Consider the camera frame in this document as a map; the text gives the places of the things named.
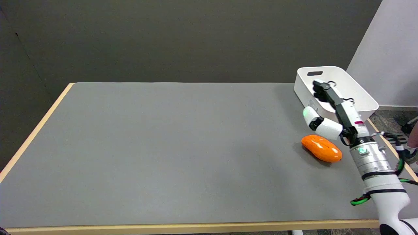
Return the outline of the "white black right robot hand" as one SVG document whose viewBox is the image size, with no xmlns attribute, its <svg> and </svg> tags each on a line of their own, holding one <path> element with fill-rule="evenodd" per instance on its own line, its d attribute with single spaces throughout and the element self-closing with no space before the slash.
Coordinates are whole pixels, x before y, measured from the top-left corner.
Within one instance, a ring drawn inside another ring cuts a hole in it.
<svg viewBox="0 0 418 235">
<path fill-rule="evenodd" d="M 313 96 L 321 102 L 329 103 L 334 109 L 337 121 L 320 116 L 311 106 L 303 109 L 303 117 L 308 127 L 317 135 L 329 140 L 340 139 L 345 146 L 353 148 L 363 143 L 373 142 L 367 126 L 354 107 L 352 98 L 343 98 L 331 81 L 313 81 Z"/>
</svg>

